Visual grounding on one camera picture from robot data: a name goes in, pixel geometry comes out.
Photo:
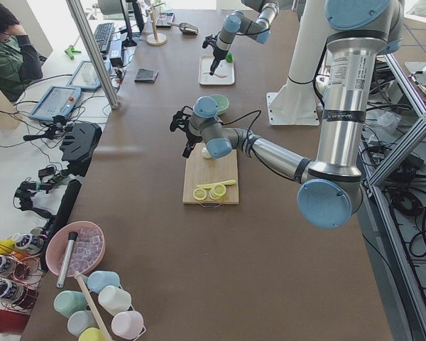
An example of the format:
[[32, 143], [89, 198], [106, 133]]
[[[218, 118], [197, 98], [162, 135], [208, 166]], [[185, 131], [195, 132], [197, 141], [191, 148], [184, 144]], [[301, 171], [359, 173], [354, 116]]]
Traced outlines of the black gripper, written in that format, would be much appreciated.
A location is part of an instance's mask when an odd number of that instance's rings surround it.
[[184, 151], [182, 156], [184, 158], [189, 158], [192, 150], [194, 149], [195, 144], [201, 142], [201, 137], [194, 135], [189, 128], [191, 114], [185, 113], [186, 109], [192, 109], [189, 106], [184, 106], [177, 111], [177, 113], [173, 116], [172, 121], [170, 123], [170, 131], [175, 132], [176, 129], [179, 129], [185, 132], [187, 137], [187, 143], [185, 144]]
[[213, 56], [214, 59], [209, 69], [209, 75], [214, 75], [216, 69], [218, 68], [220, 62], [224, 59], [224, 51], [217, 46], [218, 34], [215, 36], [209, 35], [206, 36], [204, 42], [202, 43], [202, 47], [206, 49], [208, 46], [213, 48]]

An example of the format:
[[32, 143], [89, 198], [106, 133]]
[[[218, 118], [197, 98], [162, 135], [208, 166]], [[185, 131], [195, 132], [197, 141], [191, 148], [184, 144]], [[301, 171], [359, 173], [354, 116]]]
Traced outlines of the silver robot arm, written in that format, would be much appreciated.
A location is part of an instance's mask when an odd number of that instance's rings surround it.
[[363, 200], [356, 158], [375, 61], [399, 49], [403, 9], [402, 1], [306, 2], [288, 80], [267, 107], [289, 120], [306, 110], [324, 55], [331, 54], [315, 160], [224, 123], [209, 96], [198, 98], [191, 114], [178, 111], [172, 118], [170, 130], [187, 137], [184, 157], [201, 142], [215, 159], [241, 150], [300, 184], [297, 206], [310, 224], [324, 229], [345, 224]]
[[204, 39], [202, 47], [213, 47], [213, 61], [209, 75], [213, 75], [220, 62], [226, 59], [232, 43], [237, 35], [248, 36], [257, 43], [264, 44], [271, 33], [271, 23], [279, 14], [285, 1], [242, 1], [247, 6], [259, 12], [258, 18], [253, 21], [246, 17], [243, 11], [235, 10], [223, 22], [222, 29], [215, 36], [209, 35]]

